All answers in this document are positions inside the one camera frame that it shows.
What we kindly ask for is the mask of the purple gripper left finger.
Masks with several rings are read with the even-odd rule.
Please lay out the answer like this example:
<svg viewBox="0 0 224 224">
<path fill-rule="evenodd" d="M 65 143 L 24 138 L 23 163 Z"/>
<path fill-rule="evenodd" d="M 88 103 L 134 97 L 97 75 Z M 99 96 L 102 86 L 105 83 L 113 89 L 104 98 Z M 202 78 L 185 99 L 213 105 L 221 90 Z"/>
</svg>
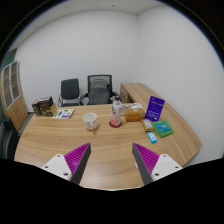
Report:
<svg viewBox="0 0 224 224">
<path fill-rule="evenodd" d="M 79 146 L 67 154 L 56 154 L 42 169 L 79 185 L 91 154 L 89 143 Z"/>
</svg>

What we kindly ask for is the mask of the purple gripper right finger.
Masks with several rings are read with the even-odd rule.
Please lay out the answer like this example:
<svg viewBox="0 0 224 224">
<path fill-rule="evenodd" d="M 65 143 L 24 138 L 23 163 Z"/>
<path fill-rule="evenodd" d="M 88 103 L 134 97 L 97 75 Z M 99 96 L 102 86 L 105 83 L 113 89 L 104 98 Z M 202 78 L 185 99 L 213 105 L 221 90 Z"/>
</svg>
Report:
<svg viewBox="0 0 224 224">
<path fill-rule="evenodd" d="M 132 154 L 145 185 L 182 169 L 168 154 L 158 155 L 137 143 L 132 145 Z"/>
</svg>

